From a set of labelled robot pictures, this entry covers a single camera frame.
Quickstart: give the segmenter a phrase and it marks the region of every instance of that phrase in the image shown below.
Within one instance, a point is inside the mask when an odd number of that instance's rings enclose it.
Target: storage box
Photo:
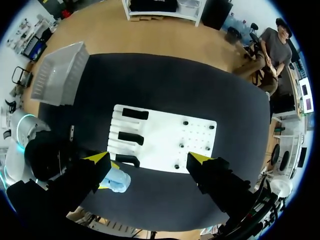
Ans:
[[[195,17],[200,6],[198,0],[177,0],[181,15]]]
[[[35,76],[31,99],[54,106],[73,105],[88,59],[84,42],[46,55]]]

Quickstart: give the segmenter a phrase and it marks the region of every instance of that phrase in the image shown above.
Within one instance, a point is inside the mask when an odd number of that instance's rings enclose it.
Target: plastic water bottle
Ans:
[[[115,193],[124,193],[131,183],[131,177],[120,169],[111,167],[100,183],[101,187],[109,188]]]
[[[227,31],[229,27],[234,27],[235,21],[236,21],[235,14],[231,12],[230,15],[226,17],[226,20],[224,21],[221,28]]]

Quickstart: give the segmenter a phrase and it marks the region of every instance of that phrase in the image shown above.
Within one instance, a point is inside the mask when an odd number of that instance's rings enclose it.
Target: white shelf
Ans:
[[[181,19],[188,19],[191,21],[196,21],[197,18],[195,16],[187,16],[182,15],[179,12],[169,12],[169,11],[130,11],[130,16],[136,16],[136,15],[160,15],[160,16],[168,16],[168,17],[175,17],[175,18],[181,18]]]
[[[129,0],[122,0],[122,5],[124,8],[126,19],[129,21],[131,16],[137,15],[155,15],[155,16],[168,16],[180,19],[187,19],[195,22],[195,26],[198,27],[202,13],[205,8],[205,4],[207,0],[197,0],[200,2],[200,6],[198,8],[197,14],[194,16],[183,15],[179,12],[179,8],[177,8],[176,12],[168,12],[168,11],[130,11],[129,8]]]

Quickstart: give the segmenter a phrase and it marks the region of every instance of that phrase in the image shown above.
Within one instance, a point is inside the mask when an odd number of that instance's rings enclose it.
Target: black table mat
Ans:
[[[212,157],[229,161],[234,173],[254,187],[270,123],[268,98],[256,86],[182,58],[95,54],[87,62],[74,105],[42,103],[38,115],[62,136],[74,125],[74,139],[80,146],[105,151],[116,104],[216,121]],[[188,231],[228,219],[188,174],[119,165],[131,176],[128,190],[101,189],[89,194],[82,203],[86,210],[151,231]]]

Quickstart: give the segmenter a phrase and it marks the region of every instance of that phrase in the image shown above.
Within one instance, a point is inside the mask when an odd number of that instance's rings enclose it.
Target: wooden floor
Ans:
[[[93,4],[64,19],[47,42],[47,48],[33,67],[33,73],[43,57],[59,48],[84,41],[90,54],[146,53],[198,61],[231,72],[245,63],[244,49],[224,40],[225,33],[202,24],[195,27],[188,20],[169,18],[151,21],[127,21],[121,0]],[[24,109],[38,115],[39,103],[30,100],[31,87],[23,96]],[[270,125],[267,151],[273,148],[275,123]],[[157,237],[196,240],[200,231],[159,233]]]

